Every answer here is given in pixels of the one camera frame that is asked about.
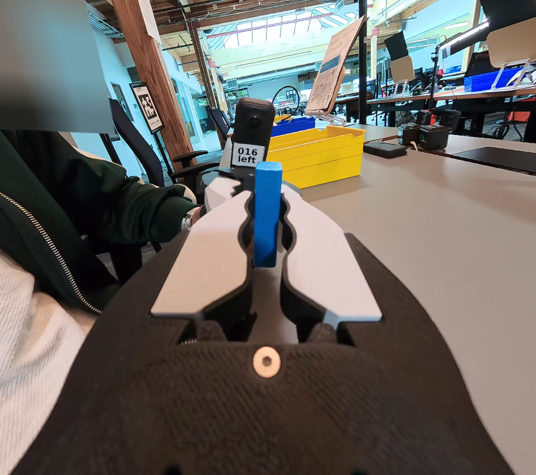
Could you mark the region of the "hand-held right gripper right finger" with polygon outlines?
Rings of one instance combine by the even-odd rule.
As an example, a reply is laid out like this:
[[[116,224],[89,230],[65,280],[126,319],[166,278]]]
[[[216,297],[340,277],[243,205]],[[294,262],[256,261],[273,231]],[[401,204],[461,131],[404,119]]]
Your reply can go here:
[[[366,281],[352,235],[298,192],[281,193],[280,306],[299,342],[317,324],[335,330],[343,323],[379,322],[383,315]]]

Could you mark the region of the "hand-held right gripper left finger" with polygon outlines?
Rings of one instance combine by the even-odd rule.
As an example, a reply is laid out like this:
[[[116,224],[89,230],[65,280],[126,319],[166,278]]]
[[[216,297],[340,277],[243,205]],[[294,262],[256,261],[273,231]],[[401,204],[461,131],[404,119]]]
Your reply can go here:
[[[194,335],[208,321],[230,341],[247,341],[253,328],[252,266],[247,252],[253,193],[240,192],[211,210],[184,234],[176,255],[164,248],[155,271],[151,330],[182,323]]]

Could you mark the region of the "blue rectangular block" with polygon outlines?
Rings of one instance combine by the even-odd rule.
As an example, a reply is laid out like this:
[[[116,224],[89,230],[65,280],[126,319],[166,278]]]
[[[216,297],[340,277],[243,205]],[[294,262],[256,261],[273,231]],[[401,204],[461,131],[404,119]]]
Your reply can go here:
[[[253,213],[253,266],[273,268],[277,262],[283,168],[280,162],[258,163]]]

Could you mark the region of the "person's left forearm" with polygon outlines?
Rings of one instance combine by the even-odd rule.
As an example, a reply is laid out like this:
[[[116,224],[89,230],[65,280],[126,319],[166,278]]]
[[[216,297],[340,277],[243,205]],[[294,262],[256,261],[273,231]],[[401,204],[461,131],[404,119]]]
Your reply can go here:
[[[169,242],[181,232],[184,215],[200,207],[185,192],[182,185],[142,184],[124,172],[102,177],[100,235],[115,244]]]

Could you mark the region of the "grey desk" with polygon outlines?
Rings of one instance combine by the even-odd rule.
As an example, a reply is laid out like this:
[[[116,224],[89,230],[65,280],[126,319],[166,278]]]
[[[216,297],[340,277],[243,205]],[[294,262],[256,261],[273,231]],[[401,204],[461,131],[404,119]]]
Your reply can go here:
[[[535,474],[535,177],[411,150],[302,190],[423,305],[516,474]]]

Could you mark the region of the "black desk mat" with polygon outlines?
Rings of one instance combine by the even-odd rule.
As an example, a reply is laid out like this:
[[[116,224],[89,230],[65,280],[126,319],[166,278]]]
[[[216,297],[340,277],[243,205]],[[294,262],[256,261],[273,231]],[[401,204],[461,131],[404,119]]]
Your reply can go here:
[[[535,176],[535,153],[496,147],[481,147],[452,155],[462,161]]]

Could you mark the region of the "black office chair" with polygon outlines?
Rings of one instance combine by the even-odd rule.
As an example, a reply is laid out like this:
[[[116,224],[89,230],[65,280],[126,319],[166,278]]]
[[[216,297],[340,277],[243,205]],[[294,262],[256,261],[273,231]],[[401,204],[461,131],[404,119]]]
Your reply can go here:
[[[192,151],[172,158],[172,169],[168,176],[173,184],[184,184],[195,194],[197,193],[199,175],[207,170],[218,168],[222,158],[222,151],[216,155],[206,150]]]
[[[229,132],[231,130],[231,125],[222,110],[208,106],[206,111],[207,115],[212,119],[216,126],[221,148],[224,148],[229,135],[232,135],[232,132]]]

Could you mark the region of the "blue plastic bin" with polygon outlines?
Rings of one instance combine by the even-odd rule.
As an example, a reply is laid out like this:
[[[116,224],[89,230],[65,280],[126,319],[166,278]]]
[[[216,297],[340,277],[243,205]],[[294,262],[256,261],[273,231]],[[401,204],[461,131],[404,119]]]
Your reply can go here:
[[[291,116],[288,119],[274,123],[271,137],[284,136],[316,127],[316,119],[313,116]]]
[[[519,73],[521,72],[521,69],[522,67],[516,67],[503,70],[500,74],[499,80],[495,85],[495,88],[502,89],[507,86],[513,85],[514,80],[512,80],[512,78],[518,77]],[[464,91],[477,92],[491,90],[498,73],[498,70],[494,70],[487,73],[465,77]]]

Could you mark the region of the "black high-back chair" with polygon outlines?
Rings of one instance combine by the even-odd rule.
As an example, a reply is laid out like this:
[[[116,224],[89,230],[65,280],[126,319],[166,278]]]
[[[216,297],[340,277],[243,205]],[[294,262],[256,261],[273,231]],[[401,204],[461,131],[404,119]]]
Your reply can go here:
[[[129,120],[120,103],[112,98],[108,100],[115,128],[119,136],[126,142],[142,164],[149,183],[164,187],[164,171],[160,159],[152,149],[152,146]]]

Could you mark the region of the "cardboard sheet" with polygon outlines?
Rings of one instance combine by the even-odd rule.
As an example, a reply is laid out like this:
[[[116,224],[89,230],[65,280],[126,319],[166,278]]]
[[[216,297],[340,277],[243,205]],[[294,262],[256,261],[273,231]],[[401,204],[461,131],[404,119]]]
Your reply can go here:
[[[331,113],[345,75],[345,61],[358,39],[360,30],[366,27],[367,17],[362,16],[331,37],[313,84],[305,115],[327,116]]]

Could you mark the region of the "black flat box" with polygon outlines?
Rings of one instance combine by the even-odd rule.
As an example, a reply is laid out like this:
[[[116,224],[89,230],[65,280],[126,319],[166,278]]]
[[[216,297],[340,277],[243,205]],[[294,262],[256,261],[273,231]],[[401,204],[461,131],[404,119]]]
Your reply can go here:
[[[385,159],[392,159],[407,154],[407,147],[385,141],[372,141],[363,145],[363,152]]]

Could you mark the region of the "black framed marker sign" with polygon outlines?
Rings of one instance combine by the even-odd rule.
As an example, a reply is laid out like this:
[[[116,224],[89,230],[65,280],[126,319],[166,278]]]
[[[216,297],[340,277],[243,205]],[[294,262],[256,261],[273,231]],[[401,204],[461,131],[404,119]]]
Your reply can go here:
[[[151,135],[157,134],[165,128],[161,119],[156,103],[152,97],[151,91],[144,82],[130,83],[130,88],[137,101],[138,107],[143,115],[143,118],[149,128]]]

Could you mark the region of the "black battery charger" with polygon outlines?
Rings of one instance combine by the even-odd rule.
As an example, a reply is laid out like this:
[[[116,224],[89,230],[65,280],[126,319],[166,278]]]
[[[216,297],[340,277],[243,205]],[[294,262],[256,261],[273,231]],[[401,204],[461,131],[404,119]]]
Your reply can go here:
[[[452,128],[439,124],[424,125],[419,129],[419,147],[424,150],[443,150],[448,145]]]
[[[418,123],[405,123],[398,127],[398,143],[402,146],[419,146],[421,125]]]

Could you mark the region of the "black pole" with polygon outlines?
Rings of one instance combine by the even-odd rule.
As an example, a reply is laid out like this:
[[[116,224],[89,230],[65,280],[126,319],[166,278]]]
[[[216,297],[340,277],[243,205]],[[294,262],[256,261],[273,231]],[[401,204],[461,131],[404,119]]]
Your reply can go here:
[[[359,96],[358,96],[358,119],[360,125],[367,122],[367,0],[358,0],[359,16],[363,17],[363,23],[358,36],[359,50]]]

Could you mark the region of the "wooden book stand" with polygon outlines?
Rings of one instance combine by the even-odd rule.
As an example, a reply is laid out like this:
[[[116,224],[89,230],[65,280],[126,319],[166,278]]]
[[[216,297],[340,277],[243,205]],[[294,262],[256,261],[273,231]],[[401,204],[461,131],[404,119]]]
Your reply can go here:
[[[507,66],[521,63],[521,71],[505,86],[517,88],[526,76],[529,65],[535,63],[535,17],[490,32],[486,43],[490,64],[499,69],[491,90],[497,90],[497,84]]]
[[[414,80],[415,73],[411,55],[391,61],[391,77],[394,82],[392,96],[403,95],[408,84]]]

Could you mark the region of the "black monitor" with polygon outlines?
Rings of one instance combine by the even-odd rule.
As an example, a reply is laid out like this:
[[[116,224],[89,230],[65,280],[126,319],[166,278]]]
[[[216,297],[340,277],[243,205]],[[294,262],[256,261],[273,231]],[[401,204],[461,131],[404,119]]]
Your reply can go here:
[[[535,0],[479,0],[489,31],[496,31],[535,17]]]
[[[389,36],[385,39],[384,43],[391,61],[396,61],[409,56],[403,31]]]

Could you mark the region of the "person's green jacket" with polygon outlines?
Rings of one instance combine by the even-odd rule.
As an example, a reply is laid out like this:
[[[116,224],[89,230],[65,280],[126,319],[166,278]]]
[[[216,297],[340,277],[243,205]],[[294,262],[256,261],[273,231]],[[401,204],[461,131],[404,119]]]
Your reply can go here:
[[[83,237],[100,234],[101,178],[127,170],[58,132],[1,130],[1,250],[62,303],[99,314],[121,288]]]

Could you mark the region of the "person's white clothing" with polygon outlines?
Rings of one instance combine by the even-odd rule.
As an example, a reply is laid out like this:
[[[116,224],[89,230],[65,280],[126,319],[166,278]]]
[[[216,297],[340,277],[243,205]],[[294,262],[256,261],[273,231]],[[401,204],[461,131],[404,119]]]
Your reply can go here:
[[[41,431],[96,318],[39,291],[1,251],[1,474]]]

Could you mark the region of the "black bar lamp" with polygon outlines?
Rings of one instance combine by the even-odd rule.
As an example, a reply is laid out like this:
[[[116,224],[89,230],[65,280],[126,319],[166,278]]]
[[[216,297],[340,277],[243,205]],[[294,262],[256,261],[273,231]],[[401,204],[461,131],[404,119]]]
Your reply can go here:
[[[485,17],[483,21],[475,27],[472,27],[465,32],[456,34],[446,39],[444,42],[438,43],[435,49],[435,53],[432,55],[432,62],[434,64],[434,67],[432,72],[430,94],[428,97],[428,111],[432,111],[434,107],[434,96],[436,91],[437,73],[439,67],[438,63],[440,58],[439,55],[442,54],[443,51],[446,51],[446,55],[449,56],[465,48],[473,47],[477,42],[484,40],[489,33],[489,19]]]

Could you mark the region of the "wooden post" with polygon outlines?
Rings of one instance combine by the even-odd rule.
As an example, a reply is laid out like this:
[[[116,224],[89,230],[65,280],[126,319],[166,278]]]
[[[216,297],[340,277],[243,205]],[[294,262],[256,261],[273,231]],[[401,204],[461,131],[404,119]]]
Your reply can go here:
[[[148,9],[140,0],[112,0],[126,43],[141,82],[148,85],[164,124],[163,141],[171,159],[192,151],[192,144],[169,72],[161,44],[148,32]]]

